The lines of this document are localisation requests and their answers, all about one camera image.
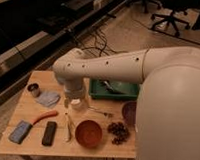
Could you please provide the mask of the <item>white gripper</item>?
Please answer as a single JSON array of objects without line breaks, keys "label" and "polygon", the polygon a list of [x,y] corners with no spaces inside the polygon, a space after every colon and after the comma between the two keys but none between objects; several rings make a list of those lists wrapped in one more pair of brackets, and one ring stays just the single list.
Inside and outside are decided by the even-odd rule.
[{"label": "white gripper", "polygon": [[86,96],[86,88],[83,79],[71,79],[64,81],[65,105],[71,103],[73,99],[84,99]]}]

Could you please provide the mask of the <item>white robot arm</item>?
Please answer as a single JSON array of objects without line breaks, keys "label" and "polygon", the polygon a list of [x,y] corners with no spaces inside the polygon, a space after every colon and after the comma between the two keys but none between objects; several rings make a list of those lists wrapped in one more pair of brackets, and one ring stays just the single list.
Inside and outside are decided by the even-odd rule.
[{"label": "white robot arm", "polygon": [[71,99],[85,78],[141,86],[136,103],[136,160],[200,160],[200,49],[162,47],[89,58],[74,48],[53,64]]}]

